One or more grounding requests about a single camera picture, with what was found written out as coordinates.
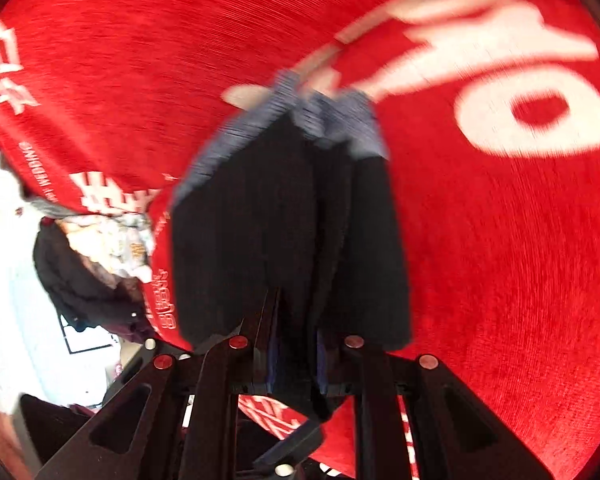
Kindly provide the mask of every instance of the red screw head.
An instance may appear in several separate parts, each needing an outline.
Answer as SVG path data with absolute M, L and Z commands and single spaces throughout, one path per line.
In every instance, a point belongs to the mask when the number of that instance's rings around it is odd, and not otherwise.
M 420 356 L 418 362 L 420 363 L 420 366 L 422 366 L 425 370 L 435 370 L 440 364 L 440 362 L 438 361 L 438 359 L 436 359 L 435 356 L 429 354 Z
M 234 335 L 229 339 L 229 346 L 235 350 L 242 350 L 243 348 L 247 348 L 248 345 L 249 340 L 243 335 Z
M 154 359 L 154 366 L 158 368 L 158 370 L 171 368 L 173 366 L 173 357 L 167 354 L 158 355 L 158 357 Z
M 359 335 L 348 335 L 344 338 L 344 344 L 354 350 L 359 350 L 365 345 L 365 340 Z

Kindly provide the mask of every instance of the white wall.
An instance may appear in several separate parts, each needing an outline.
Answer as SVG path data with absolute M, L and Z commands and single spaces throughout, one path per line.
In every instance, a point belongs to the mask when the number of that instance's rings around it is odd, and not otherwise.
M 69 354 L 32 263 L 40 215 L 25 206 L 16 216 L 21 205 L 15 180 L 0 171 L 0 409 L 10 411 L 21 392 L 56 404 L 97 404 L 107 387 L 104 368 L 120 350 Z

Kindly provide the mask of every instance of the black metal frame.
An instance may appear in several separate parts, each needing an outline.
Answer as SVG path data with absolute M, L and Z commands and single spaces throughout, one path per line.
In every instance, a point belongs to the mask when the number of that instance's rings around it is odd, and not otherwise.
M 102 410 L 40 460 L 36 480 L 278 480 L 279 466 L 299 471 L 322 443 L 316 420 L 255 460 L 251 470 L 234 471 L 238 395 L 272 396 L 284 365 L 278 361 L 279 301 L 271 291 L 262 311 L 244 320 L 239 336 L 205 356 L 180 360 L 182 351 L 158 345 L 158 355 L 138 357 L 144 366 L 120 377 L 113 388 L 118 392 Z M 408 408 L 420 480 L 552 478 L 435 357 L 405 360 L 360 338 L 324 334 L 317 337 L 316 355 L 315 381 L 323 398 L 355 397 L 360 480 L 412 478 L 398 396 Z M 196 399 L 183 435 L 190 394 Z M 26 427 L 27 417 L 20 419 Z M 31 431 L 23 434 L 32 440 Z M 34 442 L 27 449 L 40 447 Z

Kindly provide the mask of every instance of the bolt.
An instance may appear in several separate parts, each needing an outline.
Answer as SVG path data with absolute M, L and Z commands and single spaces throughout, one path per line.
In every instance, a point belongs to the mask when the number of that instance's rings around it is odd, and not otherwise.
M 440 364 L 437 358 L 429 354 L 420 356 L 418 362 L 420 363 L 420 366 L 422 366 L 425 370 L 435 370 Z
M 348 335 L 346 336 L 346 338 L 344 338 L 344 344 L 349 348 L 358 350 L 365 345 L 365 340 L 362 339 L 359 335 Z
M 235 350 L 242 350 L 243 348 L 247 348 L 248 345 L 249 340 L 243 335 L 234 335 L 229 339 L 229 346 Z
M 173 366 L 173 357 L 167 354 L 160 354 L 154 359 L 154 366 L 158 370 L 167 370 Z
M 291 476 L 296 472 L 295 468 L 289 464 L 280 464 L 277 468 L 275 468 L 276 475 L 284 478 L 287 476 Z

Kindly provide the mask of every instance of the red cloth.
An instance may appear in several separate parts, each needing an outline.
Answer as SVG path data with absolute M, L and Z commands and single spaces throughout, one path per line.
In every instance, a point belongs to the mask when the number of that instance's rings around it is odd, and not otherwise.
M 71 208 L 142 210 L 160 190 L 145 292 L 156 329 L 186 346 L 170 312 L 164 212 L 173 179 L 235 113 L 220 94 L 267 84 L 385 1 L 12 0 L 0 16 L 0 147 L 32 190 Z M 563 480 L 600 442 L 600 32 L 577 0 L 500 0 L 458 20 L 484 24 L 503 7 L 554 27 L 549 52 L 536 44 L 522 56 L 528 45 L 513 36 L 511 59 L 496 42 L 483 53 L 493 62 L 476 68 L 466 36 L 454 49 L 414 32 L 458 24 L 446 16 L 386 23 L 334 68 L 344 87 L 405 53 L 441 49 L 439 62 L 412 59 L 418 69 L 400 81 L 414 86 L 376 104 L 412 287 L 414 343 L 400 354 L 438 355 Z M 504 32 L 475 44 L 494 34 Z M 556 34 L 569 40 L 560 55 Z M 449 59 L 456 68 L 436 79 Z M 501 100 L 480 108 L 487 84 Z M 579 91 L 586 98 L 570 101 Z M 575 122 L 558 128 L 565 114 Z M 524 123 L 547 124 L 546 135 Z M 300 420 L 263 399 L 242 406 L 279 436 Z M 347 405 L 317 454 L 348 474 L 351 424 Z

